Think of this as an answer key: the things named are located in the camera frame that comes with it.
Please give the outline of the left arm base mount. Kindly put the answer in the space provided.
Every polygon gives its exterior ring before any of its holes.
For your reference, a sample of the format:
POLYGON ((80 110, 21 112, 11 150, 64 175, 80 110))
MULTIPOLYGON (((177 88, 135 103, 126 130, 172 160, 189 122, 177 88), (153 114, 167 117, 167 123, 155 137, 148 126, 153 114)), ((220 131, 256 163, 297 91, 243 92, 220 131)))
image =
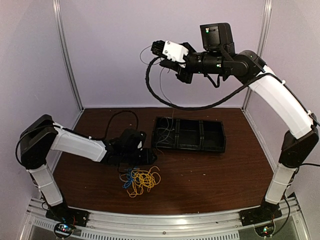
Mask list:
POLYGON ((49 206, 45 217, 73 226, 86 227, 89 218, 89 212, 59 204, 56 206, 49 206))

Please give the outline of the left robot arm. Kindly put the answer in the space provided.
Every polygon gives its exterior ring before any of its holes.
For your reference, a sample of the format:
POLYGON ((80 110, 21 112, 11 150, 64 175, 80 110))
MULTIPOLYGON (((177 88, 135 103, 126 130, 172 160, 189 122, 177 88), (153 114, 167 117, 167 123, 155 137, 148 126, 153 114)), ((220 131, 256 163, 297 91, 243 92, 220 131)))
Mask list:
POLYGON ((52 213, 61 222, 72 218, 47 164, 50 151, 60 151, 89 159, 103 165, 152 165, 157 156, 152 148, 145 147, 147 134, 137 128, 125 129, 119 137, 108 139, 78 133, 56 123, 51 115, 44 114, 19 137, 15 158, 35 181, 52 213))

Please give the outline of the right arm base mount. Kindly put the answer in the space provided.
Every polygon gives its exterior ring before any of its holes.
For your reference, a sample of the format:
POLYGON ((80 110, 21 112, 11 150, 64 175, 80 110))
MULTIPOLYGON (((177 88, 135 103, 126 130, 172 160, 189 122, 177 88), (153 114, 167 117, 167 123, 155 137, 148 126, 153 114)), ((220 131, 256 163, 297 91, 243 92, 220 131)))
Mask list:
POLYGON ((239 212, 239 217, 243 227, 268 222, 281 216, 282 212, 279 204, 271 204, 268 202, 263 202, 258 207, 241 210, 239 212))

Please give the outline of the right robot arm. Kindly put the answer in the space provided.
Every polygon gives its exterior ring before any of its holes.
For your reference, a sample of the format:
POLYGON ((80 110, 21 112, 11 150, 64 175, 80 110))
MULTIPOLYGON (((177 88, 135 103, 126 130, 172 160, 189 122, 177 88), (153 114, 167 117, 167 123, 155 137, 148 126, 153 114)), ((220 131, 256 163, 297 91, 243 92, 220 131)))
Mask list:
POLYGON ((255 52, 236 53, 231 26, 224 23, 200 26, 203 52, 195 51, 189 43, 157 40, 151 52, 164 68, 175 71, 176 78, 190 84, 194 74, 206 78, 217 75, 214 86, 233 76, 243 89, 258 94, 283 120, 285 133, 281 154, 261 206, 256 210, 259 220, 268 220, 275 212, 295 172, 304 163, 319 141, 316 115, 301 103, 255 52))

